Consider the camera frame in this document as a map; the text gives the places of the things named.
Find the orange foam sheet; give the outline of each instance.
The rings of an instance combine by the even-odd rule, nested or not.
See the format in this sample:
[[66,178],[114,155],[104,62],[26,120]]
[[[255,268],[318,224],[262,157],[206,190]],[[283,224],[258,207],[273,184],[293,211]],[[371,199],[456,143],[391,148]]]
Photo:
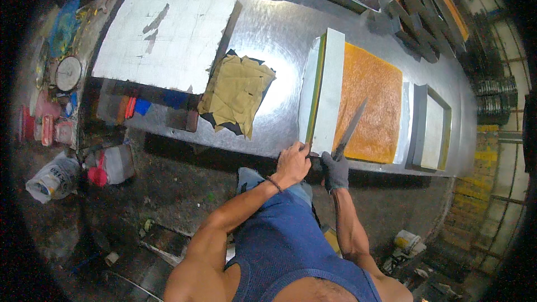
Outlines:
[[345,43],[341,102],[333,149],[365,97],[366,109],[344,155],[382,164],[394,161],[399,138],[403,73],[395,66]]

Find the paint can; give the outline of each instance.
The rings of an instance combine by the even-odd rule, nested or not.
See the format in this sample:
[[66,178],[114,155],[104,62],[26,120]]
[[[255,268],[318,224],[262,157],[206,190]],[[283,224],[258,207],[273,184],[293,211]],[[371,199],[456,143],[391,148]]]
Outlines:
[[407,230],[401,230],[395,236],[394,243],[404,253],[409,254],[412,252],[412,249],[421,242],[421,237],[413,233],[408,232]]

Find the stainless steel table surface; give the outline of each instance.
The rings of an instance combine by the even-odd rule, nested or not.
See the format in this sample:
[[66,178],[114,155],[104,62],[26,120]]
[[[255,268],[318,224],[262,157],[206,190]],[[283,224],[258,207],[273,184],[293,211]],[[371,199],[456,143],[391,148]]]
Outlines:
[[[230,37],[228,49],[234,49],[241,57],[247,55],[265,60],[266,65],[276,71],[277,77],[256,113],[252,139],[236,136],[227,129],[215,132],[202,118],[199,118],[196,133],[171,129],[165,126],[165,121],[157,121],[165,110],[159,111],[164,107],[155,104],[153,115],[148,114],[143,120],[147,123],[144,130],[191,143],[276,158],[298,138],[299,95],[308,51],[314,39],[330,27],[345,33],[346,42],[367,50],[403,72],[403,81],[412,83],[409,91],[411,114],[413,84],[429,84],[453,110],[446,171],[425,173],[406,169],[405,163],[362,161],[350,162],[351,168],[434,176],[464,176],[471,169],[476,140],[476,101],[457,60],[442,56],[435,64],[424,59],[417,61],[392,35],[370,32],[368,12],[358,15],[326,0],[238,0],[237,5],[241,10],[235,26],[231,33],[225,33],[225,37]],[[406,143],[404,161],[408,145]]]

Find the gray work glove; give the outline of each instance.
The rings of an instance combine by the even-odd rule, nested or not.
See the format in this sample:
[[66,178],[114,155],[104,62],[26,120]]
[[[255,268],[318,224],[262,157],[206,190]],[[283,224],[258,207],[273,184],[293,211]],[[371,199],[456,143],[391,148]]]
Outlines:
[[339,161],[332,160],[330,153],[323,152],[321,159],[324,164],[324,169],[328,170],[324,186],[329,194],[338,188],[348,189],[348,162],[345,157]]

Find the man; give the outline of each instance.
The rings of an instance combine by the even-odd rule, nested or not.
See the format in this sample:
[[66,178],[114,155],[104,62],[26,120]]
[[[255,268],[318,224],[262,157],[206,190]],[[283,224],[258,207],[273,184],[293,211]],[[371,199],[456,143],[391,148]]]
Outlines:
[[[309,145],[296,142],[281,152],[276,173],[266,180],[239,169],[239,195],[211,213],[192,237],[168,279],[166,302],[413,300],[369,254],[348,192],[346,159],[336,162],[324,152],[344,259],[333,251],[312,215],[311,187],[302,181],[312,165],[308,154]],[[236,256],[225,264],[232,231]]]

